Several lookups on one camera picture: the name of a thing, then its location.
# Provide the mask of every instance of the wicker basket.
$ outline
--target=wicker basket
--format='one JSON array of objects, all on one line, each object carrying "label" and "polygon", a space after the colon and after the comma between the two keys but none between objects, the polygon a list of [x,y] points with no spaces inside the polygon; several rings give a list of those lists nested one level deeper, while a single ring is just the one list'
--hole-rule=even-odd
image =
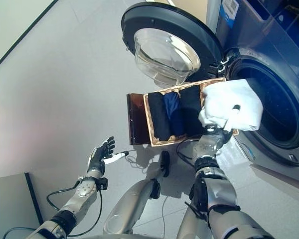
[{"label": "wicker basket", "polygon": [[[201,105],[204,105],[204,96],[203,96],[203,90],[205,89],[206,86],[213,84],[213,83],[217,83],[217,82],[223,82],[226,81],[226,78],[222,77],[222,78],[215,78],[215,79],[210,79],[210,80],[204,80],[204,81],[197,81],[197,82],[193,82],[193,83],[188,83],[188,84],[184,84],[181,86],[174,86],[174,87],[170,87],[170,88],[166,88],[163,90],[160,90],[158,92],[161,92],[163,95],[169,93],[169,92],[179,92],[185,88],[191,87],[191,86],[195,86],[195,85],[199,85],[200,86],[200,100],[201,100]],[[154,127],[153,127],[153,122],[151,120],[151,114],[150,114],[150,106],[149,106],[149,95],[145,94],[143,96],[144,98],[144,106],[145,106],[145,114],[146,114],[146,119],[148,122],[148,128],[149,128],[149,138],[150,138],[150,143],[153,147],[157,147],[157,146],[164,146],[164,145],[170,145],[170,144],[175,144],[175,143],[180,143],[182,142],[184,139],[187,138],[186,135],[182,135],[182,136],[175,136],[172,135],[168,141],[160,141],[158,138],[156,138],[154,136]],[[238,130],[234,130],[234,135],[238,134]]]}]

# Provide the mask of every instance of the black cable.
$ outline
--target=black cable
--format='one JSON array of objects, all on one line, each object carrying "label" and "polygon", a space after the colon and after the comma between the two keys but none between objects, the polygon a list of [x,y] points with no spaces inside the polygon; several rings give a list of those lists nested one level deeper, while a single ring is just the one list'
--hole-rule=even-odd
[{"label": "black cable", "polygon": [[194,208],[192,205],[190,205],[188,202],[185,202],[185,204],[193,211],[193,213],[195,214],[195,216],[199,219],[202,219],[204,221],[207,221],[207,217],[205,214],[201,213],[199,210],[197,210],[196,208]]},{"label": "black cable", "polygon": [[201,137],[201,136],[202,136],[202,134],[195,134],[195,135],[193,135],[193,136],[191,136],[191,137],[189,137],[189,138],[184,139],[184,140],[183,140],[181,143],[179,143],[179,144],[177,145],[177,147],[176,147],[176,154],[177,154],[177,156],[178,156],[182,161],[184,161],[186,164],[190,165],[190,166],[193,167],[193,168],[194,168],[194,165],[190,162],[190,160],[191,160],[192,158],[186,156],[186,155],[183,154],[183,153],[181,153],[181,152],[179,151],[179,147],[180,147],[184,142],[188,142],[188,141],[190,141],[190,142],[193,142],[193,141],[199,141],[199,139],[193,139],[193,138],[195,138],[195,137]]},{"label": "black cable", "polygon": [[143,169],[146,169],[146,168],[144,168],[144,167],[142,167],[142,166],[139,166],[138,163],[137,163],[136,161],[133,161],[133,160],[131,160],[130,158],[135,159],[135,157],[133,157],[133,156],[131,156],[131,155],[125,156],[125,160],[126,160],[128,163],[130,163],[130,165],[131,165],[132,168],[139,168],[139,169],[142,169],[142,170],[143,170]]},{"label": "black cable", "polygon": [[83,232],[83,233],[80,233],[80,234],[76,234],[76,235],[68,235],[68,238],[74,238],[74,237],[79,237],[79,236],[82,236],[88,232],[90,232],[94,227],[95,225],[99,222],[99,219],[101,217],[101,213],[102,213],[102,206],[103,206],[103,198],[102,198],[102,193],[101,193],[101,190],[99,191],[100,193],[100,200],[101,200],[101,203],[100,203],[100,212],[99,212],[99,216],[98,218],[96,219],[96,222],[90,227],[90,229],[88,229],[87,231]]},{"label": "black cable", "polygon": [[3,235],[3,238],[2,239],[5,239],[6,236],[14,231],[14,230],[27,230],[27,231],[35,231],[36,229],[35,228],[24,228],[24,227],[16,227],[16,228],[10,228],[8,231],[5,232],[5,234]]},{"label": "black cable", "polygon": [[78,185],[79,185],[80,181],[76,181],[76,183],[74,184],[73,187],[71,188],[66,188],[66,189],[62,189],[62,190],[58,190],[58,191],[55,191],[53,193],[50,193],[48,196],[46,196],[46,200],[48,201],[48,203],[51,205],[51,207],[53,207],[55,210],[59,211],[60,209],[55,206],[49,199],[50,196],[54,195],[54,194],[58,194],[58,193],[64,193],[64,192],[67,192],[67,191],[71,191],[73,189],[75,189]]}]

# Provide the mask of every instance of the front-loading washer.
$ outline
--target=front-loading washer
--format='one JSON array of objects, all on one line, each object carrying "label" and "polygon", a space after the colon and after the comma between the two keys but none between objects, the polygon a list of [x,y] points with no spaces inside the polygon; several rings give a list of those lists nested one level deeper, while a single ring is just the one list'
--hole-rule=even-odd
[{"label": "front-loading washer", "polygon": [[137,66],[159,82],[247,79],[264,112],[240,146],[252,162],[299,180],[299,0],[223,0],[216,34],[155,2],[131,6],[121,25]]}]

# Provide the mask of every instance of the white cloth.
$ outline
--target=white cloth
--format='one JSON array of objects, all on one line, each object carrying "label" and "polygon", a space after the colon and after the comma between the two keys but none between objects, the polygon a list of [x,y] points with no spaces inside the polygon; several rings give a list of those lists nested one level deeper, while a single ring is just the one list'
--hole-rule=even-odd
[{"label": "white cloth", "polygon": [[207,96],[198,117],[203,127],[209,123],[224,127],[232,108],[240,105],[233,128],[259,129],[263,105],[245,79],[211,84],[204,89],[204,94]]}]

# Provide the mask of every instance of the black cloth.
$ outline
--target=black cloth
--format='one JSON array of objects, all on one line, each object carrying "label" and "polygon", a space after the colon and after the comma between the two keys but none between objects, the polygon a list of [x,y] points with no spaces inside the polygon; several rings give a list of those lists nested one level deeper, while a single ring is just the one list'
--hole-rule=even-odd
[{"label": "black cloth", "polygon": [[149,93],[149,110],[154,127],[154,136],[160,141],[168,141],[171,131],[163,95],[160,92]]},{"label": "black cloth", "polygon": [[183,115],[180,107],[179,95],[177,92],[170,92],[163,96],[165,108],[169,119],[171,133],[175,136],[185,134]]},{"label": "black cloth", "polygon": [[184,128],[187,136],[203,133],[204,128],[198,119],[199,112],[202,109],[200,103],[200,87],[198,85],[191,86],[179,91],[179,93]]}]

